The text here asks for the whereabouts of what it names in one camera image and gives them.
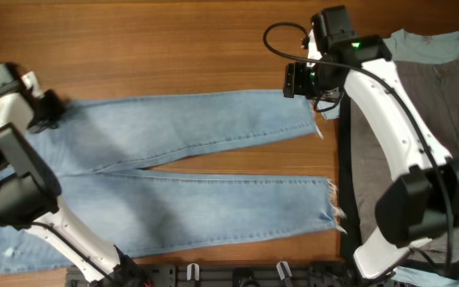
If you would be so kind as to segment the light blue t-shirt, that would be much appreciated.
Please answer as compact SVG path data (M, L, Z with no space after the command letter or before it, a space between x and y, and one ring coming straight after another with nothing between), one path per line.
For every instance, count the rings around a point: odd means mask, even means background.
M422 36L401 29L385 39L385 43L396 65L399 62L440 65L459 60L459 32ZM340 106L335 111L328 112L326 117L329 120L339 119ZM410 257L406 266L398 268L395 280L418 286L459 286L459 278L451 280L440 277L424 269L424 263L415 254Z

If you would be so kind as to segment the white rail clip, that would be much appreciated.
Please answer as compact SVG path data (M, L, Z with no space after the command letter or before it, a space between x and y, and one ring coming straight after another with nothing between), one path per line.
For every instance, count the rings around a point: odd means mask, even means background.
M276 265L276 268L282 281L292 277L292 271L286 261L279 261Z
M186 279L188 281L200 280L200 267L197 263L190 263L186 268Z

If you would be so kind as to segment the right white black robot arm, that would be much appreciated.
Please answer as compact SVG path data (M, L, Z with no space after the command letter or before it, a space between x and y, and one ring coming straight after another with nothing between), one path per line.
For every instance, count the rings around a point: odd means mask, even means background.
M378 281L459 227L459 159L424 123L380 36L360 37L344 6L321 10L311 25L302 41L308 55L289 58L283 93L332 103L349 97L375 134L392 183L375 205L375 230L353 258L362 279Z

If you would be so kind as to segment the black garment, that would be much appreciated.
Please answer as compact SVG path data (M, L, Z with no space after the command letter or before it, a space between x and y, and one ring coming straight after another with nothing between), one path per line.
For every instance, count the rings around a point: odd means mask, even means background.
M386 157L364 114L346 97L339 110L339 205L347 234L341 255L353 262L355 250L377 226L375 204L391 184Z

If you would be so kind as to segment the light blue denim jeans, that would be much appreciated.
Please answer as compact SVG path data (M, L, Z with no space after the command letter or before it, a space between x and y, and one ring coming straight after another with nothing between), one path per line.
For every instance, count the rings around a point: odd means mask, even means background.
M324 177L162 170L317 131L303 97L246 90L73 101L55 128L28 141L73 213L139 258L334 230L333 186Z

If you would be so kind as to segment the right white rail clip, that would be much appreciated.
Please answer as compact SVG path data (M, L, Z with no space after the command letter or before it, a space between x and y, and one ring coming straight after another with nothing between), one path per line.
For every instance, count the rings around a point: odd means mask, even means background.
M279 261L276 265L276 268L282 281L292 277L292 271L286 261Z

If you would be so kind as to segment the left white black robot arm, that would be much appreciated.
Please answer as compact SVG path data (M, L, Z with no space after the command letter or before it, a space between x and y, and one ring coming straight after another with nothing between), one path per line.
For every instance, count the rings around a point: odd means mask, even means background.
M64 113L58 95L43 91L33 73L0 63L0 226L48 242L91 286L150 286L144 269L68 208L57 177L25 138L52 127Z

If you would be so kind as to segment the left white rail clip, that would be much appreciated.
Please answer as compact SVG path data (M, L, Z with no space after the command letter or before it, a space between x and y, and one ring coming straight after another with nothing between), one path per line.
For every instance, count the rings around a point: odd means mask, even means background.
M186 279L188 281L200 280L200 267L197 263L190 263L186 268Z

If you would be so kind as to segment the grey shorts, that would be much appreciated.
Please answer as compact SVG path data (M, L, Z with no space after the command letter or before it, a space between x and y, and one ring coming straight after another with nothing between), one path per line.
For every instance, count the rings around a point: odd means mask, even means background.
M399 62L398 75L422 119L453 157L459 158L459 60L440 65ZM391 185L385 155L359 107L349 106L351 169L360 233L367 240L377 224L375 204ZM453 260L459 260L459 227Z

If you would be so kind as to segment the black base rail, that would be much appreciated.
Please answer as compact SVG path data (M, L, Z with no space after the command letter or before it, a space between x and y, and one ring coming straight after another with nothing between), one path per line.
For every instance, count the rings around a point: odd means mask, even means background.
M143 265L153 286L238 287L238 286L354 286L355 272L339 261L290 265L284 275L276 265L228 265L196 267L195 276L181 265Z

